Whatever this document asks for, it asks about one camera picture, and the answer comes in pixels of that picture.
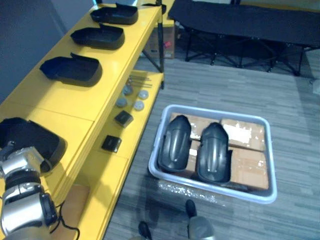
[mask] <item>small black box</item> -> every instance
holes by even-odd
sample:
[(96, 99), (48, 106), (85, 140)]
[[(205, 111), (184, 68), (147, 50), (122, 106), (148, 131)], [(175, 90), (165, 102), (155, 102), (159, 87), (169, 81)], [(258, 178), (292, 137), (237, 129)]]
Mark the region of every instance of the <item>small black box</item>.
[(116, 153), (118, 152), (121, 141), (122, 140), (119, 137), (108, 135), (106, 136), (101, 148)]
[(114, 120), (125, 128), (134, 120), (134, 117), (123, 110), (117, 116), (115, 116)]

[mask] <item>gray wall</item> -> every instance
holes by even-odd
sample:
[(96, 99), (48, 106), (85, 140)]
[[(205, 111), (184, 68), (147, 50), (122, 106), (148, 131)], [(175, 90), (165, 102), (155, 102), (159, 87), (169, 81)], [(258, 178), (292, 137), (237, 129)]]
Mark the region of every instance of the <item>gray wall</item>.
[(92, 5), (91, 0), (0, 0), (0, 103)]

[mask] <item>black cot frame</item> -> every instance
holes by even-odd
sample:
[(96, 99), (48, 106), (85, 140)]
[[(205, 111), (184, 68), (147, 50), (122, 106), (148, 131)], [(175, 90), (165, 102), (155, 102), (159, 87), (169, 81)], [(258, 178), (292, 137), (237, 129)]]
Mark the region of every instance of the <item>black cot frame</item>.
[[(302, 64), (302, 58), (304, 53), (320, 49), (320, 46), (310, 46), (310, 45), (303, 45), (303, 44), (293, 44), (293, 43), (286, 43), (282, 42), (283, 47), (280, 51), (274, 50), (271, 46), (268, 45), (266, 41), (263, 39), (257, 38), (257, 37), (239, 37), (237, 36), (236, 41), (228, 44), (223, 43), (223, 39), (227, 37), (228, 35), (224, 34), (215, 34), (215, 33), (208, 33), (208, 32), (203, 32), (199, 31), (193, 28), (189, 28), (186, 26), (183, 26), (186, 32), (188, 33), (188, 42), (187, 42), (187, 48), (186, 48), (186, 55), (185, 55), (185, 61), (189, 62), (192, 59), (198, 58), (200, 56), (205, 56), (210, 58), (210, 64), (214, 65), (216, 58), (217, 57), (223, 57), (227, 60), (227, 62), (232, 65), (233, 67), (236, 68), (247, 68), (251, 66), (256, 66), (260, 65), (261, 63), (268, 63), (269, 68), (266, 70), (268, 73), (271, 72), (271, 70), (277, 65), (277, 63), (282, 62), (285, 64), (288, 69), (295, 75), (295, 76), (300, 76), (301, 74), (301, 64)], [(208, 36), (213, 36), (213, 40), (207, 39), (206, 37), (203, 37), (202, 35), (208, 35)], [(190, 56), (190, 50), (192, 47), (192, 42), (194, 39), (198, 39), (204, 44), (206, 44), (209, 48), (208, 51), (199, 51), (194, 55)], [(243, 64), (243, 54), (245, 50), (245, 45), (246, 43), (249, 42), (256, 42), (261, 47), (269, 53), (268, 58), (263, 58), (263, 59), (257, 59), (253, 60), (252, 62)], [(231, 46), (239, 45), (241, 47), (241, 54), (239, 61), (235, 61), (232, 58), (230, 58), (226, 53), (224, 53), (221, 50), (221, 47), (228, 48)], [(286, 52), (286, 50), (290, 47), (296, 46), (299, 48), (299, 50), (295, 50), (293, 52)], [(299, 55), (299, 61), (298, 61), (298, 66), (294, 67), (285, 57), (291, 56), (291, 55)]]

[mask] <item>black shoe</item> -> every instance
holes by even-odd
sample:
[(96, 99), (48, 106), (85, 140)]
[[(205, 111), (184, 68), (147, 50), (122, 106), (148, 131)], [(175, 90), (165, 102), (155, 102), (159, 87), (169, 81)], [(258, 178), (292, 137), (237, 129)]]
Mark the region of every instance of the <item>black shoe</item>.
[(191, 199), (188, 199), (185, 202), (185, 211), (186, 211), (186, 214), (188, 214), (189, 218), (197, 216), (197, 209), (194, 201), (192, 201)]
[(141, 221), (139, 223), (139, 234), (149, 240), (152, 240), (151, 238), (151, 232), (149, 230), (148, 224), (145, 221)]

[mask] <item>yellow shelving unit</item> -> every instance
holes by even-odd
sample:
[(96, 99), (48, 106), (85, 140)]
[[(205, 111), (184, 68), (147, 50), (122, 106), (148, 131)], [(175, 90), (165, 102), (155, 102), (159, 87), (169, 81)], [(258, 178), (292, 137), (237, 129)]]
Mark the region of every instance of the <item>yellow shelving unit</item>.
[[(83, 240), (98, 240), (103, 237), (163, 80), (161, 73), (133, 71), (131, 75), (149, 78), (150, 80), (145, 80), (144, 83), (152, 83), (152, 87), (134, 87), (133, 94), (127, 97), (128, 105), (124, 108), (115, 106), (112, 109), (75, 180), (77, 184), (90, 186), (91, 189), (78, 226), (80, 239)], [(149, 97), (143, 100), (144, 109), (137, 111), (132, 105), (138, 100), (137, 94), (141, 89), (147, 90)], [(126, 128), (118, 126), (114, 120), (122, 110), (133, 116), (133, 121)], [(118, 152), (101, 149), (107, 135), (122, 139)]]
[[(90, 17), (92, 10), (70, 29), (0, 105), (0, 122), (21, 117), (66, 140), (64, 156), (50, 173), (41, 177), (41, 183), (56, 205), (66, 198), (75, 180), (91, 187), (79, 224), (82, 240), (102, 238), (164, 80), (163, 73), (133, 71), (155, 25), (162, 22), (160, 7), (141, 6), (135, 24), (114, 25), (123, 28), (125, 35), (123, 46), (117, 50), (77, 45), (71, 39), (75, 30), (99, 27)], [(40, 71), (46, 60), (69, 57), (70, 53), (99, 60), (102, 77), (96, 85), (68, 85), (48, 79)], [(130, 104), (124, 108), (134, 120), (127, 128), (121, 129), (113, 122), (114, 116), (122, 110), (115, 107), (115, 102), (130, 75), (149, 78), (145, 83), (152, 84), (152, 87), (145, 85), (149, 97), (143, 101), (145, 107), (142, 111), (135, 111)], [(128, 97), (129, 103), (137, 97), (139, 88), (134, 89), (135, 94)], [(100, 149), (108, 134), (122, 139), (117, 153)], [(4, 183), (0, 181), (0, 194), (4, 190)]]

